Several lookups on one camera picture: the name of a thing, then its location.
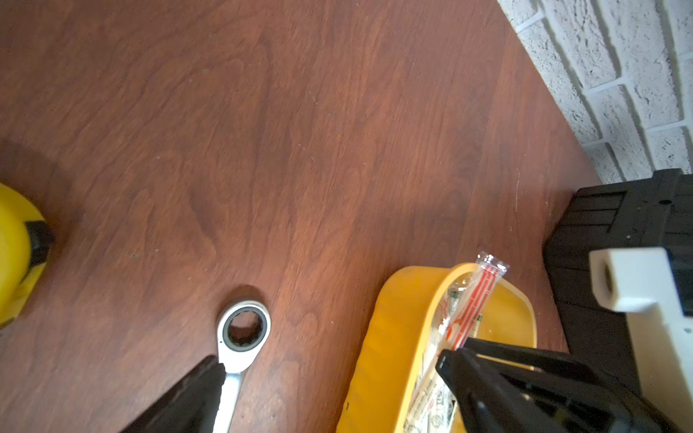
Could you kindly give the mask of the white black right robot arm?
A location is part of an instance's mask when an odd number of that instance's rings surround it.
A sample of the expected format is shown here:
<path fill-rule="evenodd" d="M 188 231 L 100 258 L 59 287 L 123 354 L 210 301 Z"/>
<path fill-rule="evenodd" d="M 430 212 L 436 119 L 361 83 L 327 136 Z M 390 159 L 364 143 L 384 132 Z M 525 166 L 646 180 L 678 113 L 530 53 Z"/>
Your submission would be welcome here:
<path fill-rule="evenodd" d="M 642 396 L 691 432 L 692 318 L 680 304 L 667 251 L 602 249 L 588 257 L 597 303 L 626 315 Z"/>

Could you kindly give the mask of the red striped chopsticks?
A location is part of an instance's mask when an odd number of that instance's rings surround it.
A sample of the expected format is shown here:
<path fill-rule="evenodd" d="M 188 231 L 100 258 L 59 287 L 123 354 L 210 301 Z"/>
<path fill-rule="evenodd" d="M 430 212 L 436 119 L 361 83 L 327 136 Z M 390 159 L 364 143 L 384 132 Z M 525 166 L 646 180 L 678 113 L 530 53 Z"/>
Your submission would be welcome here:
<path fill-rule="evenodd" d="M 445 350 L 455 351 L 465 344 L 497 281 L 509 269 L 506 263 L 485 252 L 478 255 L 476 265 L 478 269 L 473 274 L 471 285 L 462 290 L 456 310 L 444 329 L 442 340 L 436 347 L 434 357 L 426 364 L 427 369 L 413 393 L 404 422 L 404 432 L 416 432 L 417 424 L 420 423 L 434 400 L 436 389 L 441 382 L 440 376 L 436 372 L 436 364 L 441 354 Z"/>

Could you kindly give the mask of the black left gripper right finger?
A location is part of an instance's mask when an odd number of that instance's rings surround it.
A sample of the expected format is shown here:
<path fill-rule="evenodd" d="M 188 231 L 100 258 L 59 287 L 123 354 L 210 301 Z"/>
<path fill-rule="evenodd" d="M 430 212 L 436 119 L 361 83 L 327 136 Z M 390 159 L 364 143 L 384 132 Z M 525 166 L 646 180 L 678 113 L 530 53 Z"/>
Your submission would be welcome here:
<path fill-rule="evenodd" d="M 469 339 L 438 376 L 468 432 L 677 432 L 613 375 L 561 352 Z"/>

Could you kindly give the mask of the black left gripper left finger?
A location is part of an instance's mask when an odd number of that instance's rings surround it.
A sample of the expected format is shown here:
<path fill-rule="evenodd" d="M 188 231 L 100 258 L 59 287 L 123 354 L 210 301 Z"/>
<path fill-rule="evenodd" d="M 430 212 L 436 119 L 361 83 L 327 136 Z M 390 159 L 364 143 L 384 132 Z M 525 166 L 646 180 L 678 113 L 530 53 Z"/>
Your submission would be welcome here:
<path fill-rule="evenodd" d="M 218 357 L 205 357 L 122 432 L 212 432 L 225 379 Z"/>

